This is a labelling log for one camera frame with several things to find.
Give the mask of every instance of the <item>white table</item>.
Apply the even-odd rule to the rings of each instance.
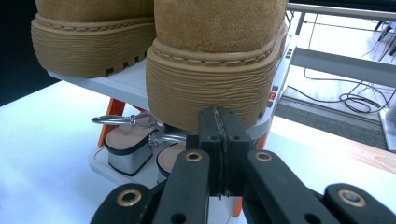
[[[116,187],[88,164],[101,130],[91,118],[103,115],[108,99],[60,82],[0,107],[0,223],[90,222]],[[396,212],[394,174],[282,133],[270,133],[266,148],[311,189],[351,183]]]

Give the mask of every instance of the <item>shoe sole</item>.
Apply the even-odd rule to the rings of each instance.
[[[191,52],[154,40],[146,74],[150,111],[169,125],[197,131],[201,109],[225,106],[245,128],[253,126],[264,114],[287,31],[283,24],[270,43],[242,53]]]
[[[153,17],[61,22],[36,14],[32,40],[41,66],[73,77],[105,77],[146,57],[156,37]]]

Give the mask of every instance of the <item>orange stand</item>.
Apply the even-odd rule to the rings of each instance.
[[[108,103],[108,108],[106,115],[122,115],[123,110],[125,108],[125,103],[113,98],[110,98],[110,102]],[[102,147],[104,145],[105,137],[108,133],[117,128],[118,125],[103,125],[102,131],[99,136],[98,147]]]

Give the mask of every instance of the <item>floor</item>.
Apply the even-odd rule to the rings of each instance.
[[[299,17],[300,13],[296,12],[291,22],[290,33],[294,34]],[[299,36],[298,46],[348,57],[396,64],[396,53],[393,56],[387,53],[387,49],[390,48],[391,44],[393,48],[396,46],[395,43],[392,43],[392,40],[396,36],[395,31],[391,30],[382,41],[378,42],[377,39],[381,36],[382,30],[386,28],[386,25],[380,26],[378,31],[375,32],[374,28],[376,25],[377,21],[371,20],[306,14],[305,23]],[[332,78],[354,82],[329,80]],[[332,74],[292,66],[287,82],[289,87],[286,89],[284,96],[298,101],[308,102],[309,104],[323,106],[326,109],[334,110],[336,113],[348,113],[350,116],[379,121],[377,113],[370,113],[370,111],[378,110],[373,105],[354,104],[349,101],[357,110],[363,111],[363,113],[357,113],[346,107],[343,103],[331,103],[338,101],[341,94],[351,92],[359,82],[360,80],[338,77]],[[359,85],[353,93],[370,99],[373,101],[373,104],[378,103],[377,106],[379,107],[385,105],[395,90],[391,87],[367,82],[364,82],[364,84],[366,85]],[[307,96],[326,102],[309,99],[293,88]],[[390,104],[395,104],[395,102],[396,97],[391,99]]]

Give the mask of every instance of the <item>boot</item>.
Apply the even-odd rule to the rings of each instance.
[[[36,0],[35,55],[47,70],[104,77],[145,58],[154,40],[152,0]]]
[[[147,91],[157,119],[196,131],[198,112],[234,110],[245,128],[262,116],[287,34],[287,0],[154,0],[157,38]]]

